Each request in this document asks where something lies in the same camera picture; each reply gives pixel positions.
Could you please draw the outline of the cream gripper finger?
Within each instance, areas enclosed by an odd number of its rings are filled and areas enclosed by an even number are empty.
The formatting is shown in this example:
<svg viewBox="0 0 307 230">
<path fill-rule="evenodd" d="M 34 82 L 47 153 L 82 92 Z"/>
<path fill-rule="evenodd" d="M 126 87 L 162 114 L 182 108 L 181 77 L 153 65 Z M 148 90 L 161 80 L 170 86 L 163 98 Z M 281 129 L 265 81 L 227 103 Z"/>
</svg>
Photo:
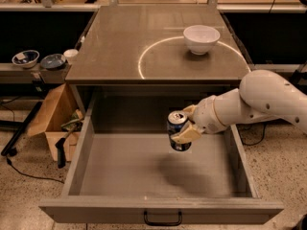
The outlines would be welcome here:
<svg viewBox="0 0 307 230">
<path fill-rule="evenodd" d="M 171 139 L 178 144 L 191 143 L 203 134 L 203 128 L 197 126 L 191 121 L 187 121 L 183 126 L 172 128 Z"/>
<path fill-rule="evenodd" d="M 195 109 L 196 109 L 196 106 L 194 104 L 191 104 L 183 109 L 183 112 L 187 115 L 187 118 L 190 121 L 194 121 Z"/>
</svg>

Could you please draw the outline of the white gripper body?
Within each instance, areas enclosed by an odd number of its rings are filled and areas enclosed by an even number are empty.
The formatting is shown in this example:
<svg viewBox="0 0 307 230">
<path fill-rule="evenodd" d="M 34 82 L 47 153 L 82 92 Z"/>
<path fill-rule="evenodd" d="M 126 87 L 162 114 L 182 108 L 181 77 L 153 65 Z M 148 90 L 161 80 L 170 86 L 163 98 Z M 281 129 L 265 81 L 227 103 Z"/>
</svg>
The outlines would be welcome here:
<svg viewBox="0 0 307 230">
<path fill-rule="evenodd" d="M 216 97 L 210 96 L 201 100 L 195 107 L 193 113 L 193 122 L 195 125 L 206 134 L 215 134 L 227 129 L 218 118 L 214 101 Z"/>
</svg>

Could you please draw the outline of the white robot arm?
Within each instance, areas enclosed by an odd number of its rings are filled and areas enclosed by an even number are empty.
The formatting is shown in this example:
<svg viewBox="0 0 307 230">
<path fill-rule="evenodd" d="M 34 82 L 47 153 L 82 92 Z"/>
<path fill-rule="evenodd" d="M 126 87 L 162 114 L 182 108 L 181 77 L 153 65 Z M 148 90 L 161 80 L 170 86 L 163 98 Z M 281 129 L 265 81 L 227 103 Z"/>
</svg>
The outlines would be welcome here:
<svg viewBox="0 0 307 230">
<path fill-rule="evenodd" d="M 188 121 L 171 139 L 193 142 L 203 134 L 215 134 L 236 124 L 282 119 L 307 132 L 307 95 L 269 70 L 246 74 L 239 87 L 212 95 L 183 109 Z"/>
</svg>

